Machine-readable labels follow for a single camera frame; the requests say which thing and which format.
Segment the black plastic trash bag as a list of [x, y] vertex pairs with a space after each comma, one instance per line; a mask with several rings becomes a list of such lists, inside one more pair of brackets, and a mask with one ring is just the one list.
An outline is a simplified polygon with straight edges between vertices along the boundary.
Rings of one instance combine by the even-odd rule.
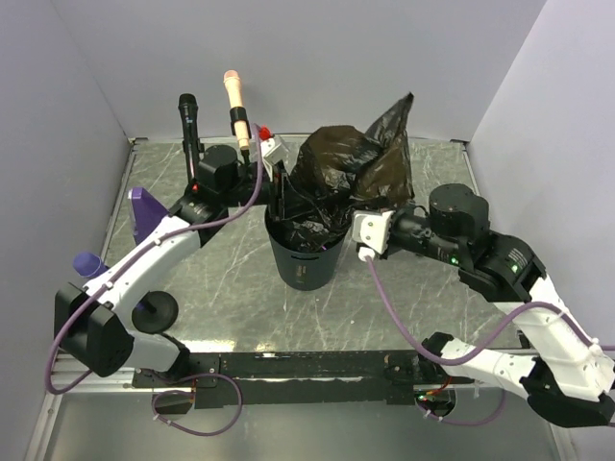
[[344, 238], [358, 210], [404, 206], [415, 197], [407, 121], [408, 93], [361, 132], [321, 127], [301, 145], [289, 174], [284, 218], [273, 233], [300, 253], [317, 253]]

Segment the dark blue trash bin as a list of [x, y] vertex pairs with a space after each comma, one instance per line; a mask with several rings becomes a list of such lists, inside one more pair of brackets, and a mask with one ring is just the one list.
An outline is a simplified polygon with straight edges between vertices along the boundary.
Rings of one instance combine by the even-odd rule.
[[268, 209], [264, 213], [264, 225], [280, 278], [289, 287], [313, 291], [332, 280], [345, 234], [319, 246], [317, 251], [295, 251], [283, 241], [282, 224], [272, 220]]

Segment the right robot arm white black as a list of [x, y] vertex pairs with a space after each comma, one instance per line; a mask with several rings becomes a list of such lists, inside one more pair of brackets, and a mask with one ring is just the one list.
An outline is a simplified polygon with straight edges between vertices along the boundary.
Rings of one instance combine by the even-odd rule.
[[389, 246], [456, 267], [460, 281], [500, 309], [535, 350], [505, 354], [436, 332], [418, 346], [423, 378], [436, 383], [463, 376], [492, 384], [561, 427], [609, 426], [614, 361], [573, 318], [531, 247], [491, 230], [489, 204], [463, 184], [435, 188], [426, 215], [415, 209], [392, 214]]

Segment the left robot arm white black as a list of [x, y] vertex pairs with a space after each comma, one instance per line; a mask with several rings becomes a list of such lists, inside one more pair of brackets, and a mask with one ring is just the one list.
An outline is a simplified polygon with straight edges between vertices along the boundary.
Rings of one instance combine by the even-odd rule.
[[185, 382], [188, 347], [163, 328], [142, 330], [133, 311], [156, 282], [251, 206], [282, 211], [286, 153], [275, 139], [261, 141], [255, 161], [242, 165], [229, 145], [207, 148], [184, 195], [142, 241], [84, 286], [68, 283], [57, 292], [52, 350], [100, 377], [130, 366], [155, 371], [169, 386]]

